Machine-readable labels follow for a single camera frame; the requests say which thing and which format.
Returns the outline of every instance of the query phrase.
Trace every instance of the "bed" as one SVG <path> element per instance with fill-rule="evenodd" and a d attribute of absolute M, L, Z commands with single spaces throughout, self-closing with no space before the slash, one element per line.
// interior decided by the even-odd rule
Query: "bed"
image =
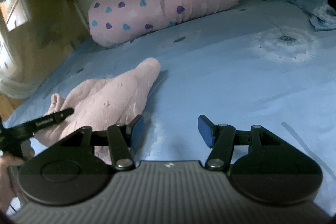
<path fill-rule="evenodd" d="M 283 44 L 269 41 L 276 36 Z M 143 112 L 140 160 L 201 160 L 210 149 L 197 119 L 239 130 L 261 124 L 320 164 L 316 204 L 336 212 L 336 30 L 316 32 L 282 0 L 240 0 L 230 10 L 101 47 L 85 40 L 6 122 L 42 116 L 50 96 L 89 78 L 115 77 L 147 57 L 161 63 Z M 45 149 L 32 140 L 36 154 Z M 247 153 L 235 149 L 233 161 Z"/>

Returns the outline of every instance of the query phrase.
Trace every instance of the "ribbed gray surface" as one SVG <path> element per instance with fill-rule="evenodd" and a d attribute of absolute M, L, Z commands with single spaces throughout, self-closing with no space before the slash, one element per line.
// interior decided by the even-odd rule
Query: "ribbed gray surface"
<path fill-rule="evenodd" d="M 329 216 L 313 203 L 273 208 L 237 193 L 222 172 L 199 162 L 143 161 L 119 172 L 95 198 L 79 205 L 51 208 L 29 203 L 11 219 L 17 224 L 219 224 L 316 223 Z"/>

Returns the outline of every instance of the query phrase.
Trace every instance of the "human hand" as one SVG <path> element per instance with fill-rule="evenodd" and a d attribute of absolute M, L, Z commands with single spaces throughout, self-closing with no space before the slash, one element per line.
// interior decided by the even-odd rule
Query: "human hand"
<path fill-rule="evenodd" d="M 6 214 L 9 205 L 14 197 L 15 193 L 20 192 L 20 189 L 13 189 L 7 168 L 11 165 L 22 165 L 24 161 L 20 158 L 14 157 L 9 153 L 4 153 L 0 157 L 0 210 Z"/>

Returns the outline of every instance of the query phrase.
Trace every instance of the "pink towel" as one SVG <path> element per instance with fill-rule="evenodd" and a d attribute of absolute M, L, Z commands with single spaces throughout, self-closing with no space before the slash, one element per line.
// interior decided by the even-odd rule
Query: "pink towel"
<path fill-rule="evenodd" d="M 135 69 L 116 78 L 86 80 L 75 87 L 66 99 L 53 94 L 51 106 L 45 115 L 69 107 L 75 112 L 61 124 L 40 130 L 35 138 L 49 147 L 83 126 L 102 131 L 116 123 L 128 124 L 142 114 L 160 68 L 156 59 L 148 58 Z M 108 147 L 96 147 L 95 155 L 110 164 Z"/>

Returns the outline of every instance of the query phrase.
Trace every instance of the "window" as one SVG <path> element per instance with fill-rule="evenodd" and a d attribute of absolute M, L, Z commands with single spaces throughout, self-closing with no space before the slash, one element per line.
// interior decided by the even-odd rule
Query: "window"
<path fill-rule="evenodd" d="M 2 74 L 6 77 L 11 77 L 15 72 L 16 66 L 7 50 L 3 36 L 0 33 L 0 76 Z"/>
<path fill-rule="evenodd" d="M 0 3 L 0 9 L 8 31 L 28 21 L 23 0 L 6 0 Z"/>

